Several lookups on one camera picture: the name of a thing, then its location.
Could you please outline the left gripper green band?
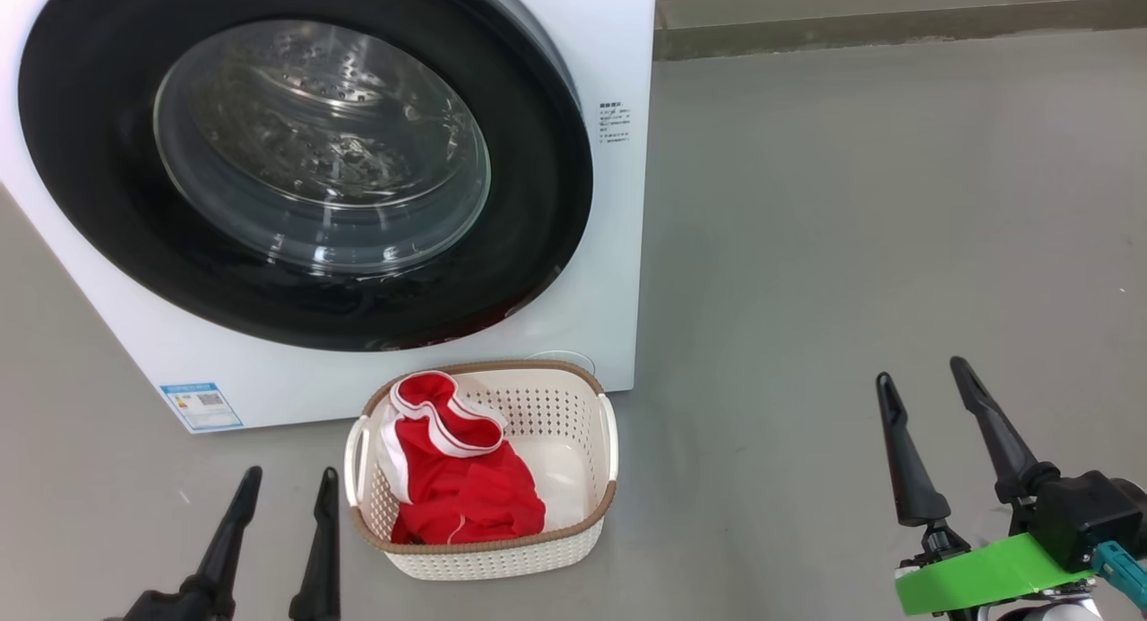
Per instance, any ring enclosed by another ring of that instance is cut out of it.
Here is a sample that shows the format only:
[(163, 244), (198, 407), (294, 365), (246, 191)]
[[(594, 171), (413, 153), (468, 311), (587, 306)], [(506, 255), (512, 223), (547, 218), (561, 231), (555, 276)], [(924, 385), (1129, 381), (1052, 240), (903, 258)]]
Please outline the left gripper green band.
[[(148, 590), (120, 618), (107, 620), (232, 620), (233, 589), (245, 528), (253, 521), (263, 469), (245, 469), (198, 568), (178, 592)], [(341, 531), (340, 472), (323, 469), (315, 506), (315, 535), (299, 592), (289, 604), (290, 620), (340, 620)]]

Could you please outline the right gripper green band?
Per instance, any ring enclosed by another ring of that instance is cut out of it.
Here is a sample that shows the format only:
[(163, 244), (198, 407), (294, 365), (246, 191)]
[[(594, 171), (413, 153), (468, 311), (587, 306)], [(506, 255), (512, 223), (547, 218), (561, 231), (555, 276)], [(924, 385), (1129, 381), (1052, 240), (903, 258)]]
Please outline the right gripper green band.
[[(947, 616), (959, 610), (1064, 591), (1098, 577), (1144, 612), (1144, 488), (1129, 479), (1087, 471), (1060, 479), (1052, 461), (1038, 461), (978, 373), (963, 357), (950, 368), (963, 409), (978, 421), (1002, 504), (1035, 498), (1028, 530), (962, 556), (905, 566), (896, 593), (906, 616)], [(894, 511), (904, 527), (941, 522), (951, 514), (923, 466), (907, 428), (907, 411), (894, 378), (876, 378), (877, 412)]]

